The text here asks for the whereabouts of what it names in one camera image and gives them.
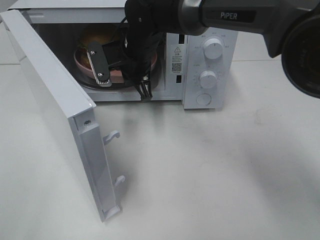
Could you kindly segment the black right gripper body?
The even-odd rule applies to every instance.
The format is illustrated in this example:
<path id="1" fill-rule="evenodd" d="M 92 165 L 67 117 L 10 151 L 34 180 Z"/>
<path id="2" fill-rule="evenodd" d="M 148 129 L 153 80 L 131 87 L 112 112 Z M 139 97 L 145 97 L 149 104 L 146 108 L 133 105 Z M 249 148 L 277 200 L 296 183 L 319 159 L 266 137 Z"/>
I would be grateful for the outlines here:
<path id="1" fill-rule="evenodd" d="M 127 26 L 120 40 L 102 45 L 108 68 L 119 68 L 133 83 L 151 81 L 152 57 L 160 42 L 160 32 L 147 16 L 124 18 Z"/>

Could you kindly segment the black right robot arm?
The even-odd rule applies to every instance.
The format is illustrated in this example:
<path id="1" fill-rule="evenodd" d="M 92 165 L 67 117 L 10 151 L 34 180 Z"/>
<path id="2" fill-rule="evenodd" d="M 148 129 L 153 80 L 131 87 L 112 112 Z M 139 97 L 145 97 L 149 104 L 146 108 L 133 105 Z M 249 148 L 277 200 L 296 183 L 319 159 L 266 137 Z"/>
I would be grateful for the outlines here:
<path id="1" fill-rule="evenodd" d="M 320 96 L 320 3 L 317 0 L 128 0 L 128 29 L 113 57 L 102 48 L 102 76 L 119 68 L 142 100 L 151 94 L 151 54 L 164 33 L 198 36 L 208 28 L 263 36 L 271 58 L 302 93 Z"/>

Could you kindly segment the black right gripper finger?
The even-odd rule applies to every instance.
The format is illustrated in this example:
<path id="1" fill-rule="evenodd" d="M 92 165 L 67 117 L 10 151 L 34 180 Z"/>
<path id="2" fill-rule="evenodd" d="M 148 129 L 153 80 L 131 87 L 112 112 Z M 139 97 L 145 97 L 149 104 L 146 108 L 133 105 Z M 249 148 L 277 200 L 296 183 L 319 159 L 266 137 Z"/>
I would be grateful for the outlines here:
<path id="1" fill-rule="evenodd" d="M 142 102 L 148 102 L 152 99 L 152 84 L 150 75 L 138 77 L 134 80 L 134 87 L 140 95 Z"/>

